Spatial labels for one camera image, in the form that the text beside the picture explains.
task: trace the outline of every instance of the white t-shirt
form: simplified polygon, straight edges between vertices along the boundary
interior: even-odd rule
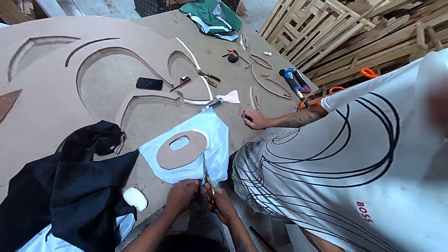
[[[421,59],[324,98],[323,119],[246,144],[235,191],[348,252],[448,251],[448,143],[427,124],[419,87],[448,80],[432,57],[418,78]]]

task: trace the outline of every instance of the oval mdf piece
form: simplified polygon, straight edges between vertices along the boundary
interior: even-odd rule
[[[181,137],[188,138],[189,142],[180,149],[172,150],[170,144]],[[164,169],[175,169],[190,164],[207,147],[206,137],[196,131],[184,131],[175,134],[160,146],[157,151],[157,162]]]

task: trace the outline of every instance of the black smartphone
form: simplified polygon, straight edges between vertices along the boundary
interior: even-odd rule
[[[136,88],[162,91],[164,82],[162,80],[139,77],[137,79]]]

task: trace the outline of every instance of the man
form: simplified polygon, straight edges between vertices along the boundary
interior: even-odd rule
[[[164,213],[132,241],[123,252],[228,251],[222,244],[222,240],[213,240],[208,238],[207,234],[203,237],[188,233],[166,236],[168,229],[177,217],[190,206],[190,203],[193,204],[192,200],[196,196],[198,189],[199,182],[197,180],[186,179],[174,184],[168,194]],[[216,206],[212,206],[210,185],[205,184],[205,189],[207,207],[228,227],[236,252],[258,252],[226,191],[222,188],[215,188]],[[205,226],[194,227],[196,224],[192,223],[194,222],[192,220],[194,214],[191,213],[188,232],[196,233],[197,230],[193,230],[195,228],[207,229],[213,226],[212,220],[204,220],[204,216],[201,216],[200,222],[204,222]]]
[[[447,60],[430,52],[277,118],[246,109],[252,129],[294,129],[235,154],[235,192],[323,252],[448,251]]]

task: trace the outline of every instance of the wooden workbench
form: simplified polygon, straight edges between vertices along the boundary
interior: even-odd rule
[[[278,75],[278,71],[281,68],[292,67],[291,63],[275,52],[271,45],[247,24],[244,24],[243,31],[250,45],[248,50],[244,51],[239,43],[231,43],[202,35],[196,25],[177,10],[141,18],[133,22],[146,26],[167,39],[180,38],[193,52],[204,72],[209,72],[221,78],[222,81],[217,88],[211,87],[213,96],[226,95],[232,90],[238,90],[241,104],[224,103],[215,109],[216,114],[229,127],[229,153],[241,148],[258,132],[246,127],[241,119],[243,110],[250,107],[249,88],[256,82],[250,69],[245,70],[246,63],[240,60],[236,64],[231,64],[226,58],[222,58],[222,55],[227,53],[227,49],[236,49],[249,61],[249,53],[262,56],[270,62],[273,70],[267,70],[257,65],[256,72],[258,74],[269,73],[270,78],[284,84],[289,89],[283,78]],[[148,48],[148,50],[157,50],[157,48]],[[264,51],[272,52],[272,57],[264,56]],[[171,75],[175,80],[181,76],[197,74],[184,59],[177,58],[171,65]],[[135,81],[138,77],[156,78],[139,61],[129,56],[113,55],[94,63],[88,69],[82,81],[82,97],[87,108],[95,118],[113,121],[126,94],[135,90]],[[294,97],[293,100],[286,100],[274,96],[262,88],[259,88],[259,90],[262,103],[261,111],[267,117],[286,114],[298,104],[297,97]],[[200,107],[183,104],[181,101],[176,103],[160,100],[135,101],[131,106],[124,126],[129,138],[126,140],[126,145],[121,153],[137,149],[154,137],[193,117],[198,109]],[[136,224],[145,220],[165,204],[166,196],[171,188],[171,184],[154,175],[141,155],[137,159],[124,189],[131,186],[142,190],[149,200],[148,207],[138,213]]]

